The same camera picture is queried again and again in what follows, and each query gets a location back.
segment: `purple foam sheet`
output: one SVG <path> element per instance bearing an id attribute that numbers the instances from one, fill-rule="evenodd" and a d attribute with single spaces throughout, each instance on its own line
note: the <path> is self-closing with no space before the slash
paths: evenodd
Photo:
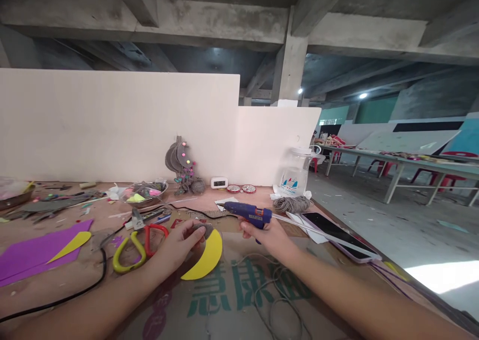
<path id="1" fill-rule="evenodd" d="M 47 264 L 79 232 L 88 231 L 92 222 L 90 219 L 69 229 L 10 245 L 0 256 L 0 287 L 75 261 L 80 248 Z"/>

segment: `red scissors handle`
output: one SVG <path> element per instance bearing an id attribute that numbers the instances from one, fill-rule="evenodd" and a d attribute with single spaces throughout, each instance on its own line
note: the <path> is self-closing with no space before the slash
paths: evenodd
<path id="1" fill-rule="evenodd" d="M 168 232 L 168 229 L 165 228 L 163 225 L 159 225 L 159 224 L 145 225 L 145 232 L 146 232 L 145 251 L 148 258 L 151 258 L 155 254 L 155 252 L 152 252 L 150 249 L 150 228 L 161 230 L 163 233 L 165 233 L 165 239 L 170 234 Z"/>

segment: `phone case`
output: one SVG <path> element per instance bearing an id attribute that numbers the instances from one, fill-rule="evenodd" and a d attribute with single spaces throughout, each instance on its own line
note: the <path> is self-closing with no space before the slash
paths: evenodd
<path id="1" fill-rule="evenodd" d="M 309 226 L 317 229 L 317 230 L 321 230 L 321 228 L 317 227 L 316 225 L 314 225 L 307 217 L 305 217 L 303 215 L 304 213 L 301 214 L 301 218 L 303 220 L 305 220 Z M 336 225 L 337 227 L 339 227 L 341 230 L 345 231 L 343 228 L 341 228 L 340 226 L 338 226 L 336 223 L 332 222 L 334 225 Z M 354 255 L 352 255 L 349 251 L 348 251 L 348 248 L 338 244 L 338 243 L 335 243 L 334 241 L 329 241 L 332 245 L 334 245 L 335 247 L 338 248 L 339 251 L 341 251 L 344 255 L 346 255 L 348 258 L 350 258 L 352 261 L 356 262 L 356 263 L 359 263 L 359 264 L 364 264 L 364 263 L 368 263 L 372 260 L 372 258 L 364 258 L 364 259 L 359 259 L 357 257 L 355 257 Z M 368 249 L 371 250 L 371 252 L 376 253 L 376 251 L 374 251 L 373 249 L 371 249 L 370 247 L 368 247 Z"/>

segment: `white board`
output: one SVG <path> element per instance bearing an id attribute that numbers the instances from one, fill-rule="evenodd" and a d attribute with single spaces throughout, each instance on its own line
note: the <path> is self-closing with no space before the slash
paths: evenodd
<path id="1" fill-rule="evenodd" d="M 3 68 L 0 89 L 0 175 L 172 181 L 177 135 L 207 183 L 234 174 L 239 75 Z"/>
<path id="2" fill-rule="evenodd" d="M 338 132 L 338 137 L 343 139 L 347 145 L 357 145 L 373 132 L 392 132 L 395 127 L 396 124 L 394 123 L 342 124 Z"/>
<path id="3" fill-rule="evenodd" d="M 271 186 L 291 147 L 308 147 L 321 108 L 239 107 L 231 184 Z"/>
<path id="4" fill-rule="evenodd" d="M 460 133 L 460 130 L 416 132 L 375 132 L 358 144 L 359 149 L 433 154 Z"/>

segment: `gray yarn ball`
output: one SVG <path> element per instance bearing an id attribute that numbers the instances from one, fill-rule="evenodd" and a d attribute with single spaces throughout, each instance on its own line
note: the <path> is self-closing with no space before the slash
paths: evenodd
<path id="1" fill-rule="evenodd" d="M 198 178 L 191 184 L 190 189 L 193 192 L 193 194 L 198 194 L 198 195 L 203 194 L 206 189 L 205 182 L 203 181 L 203 179 Z"/>

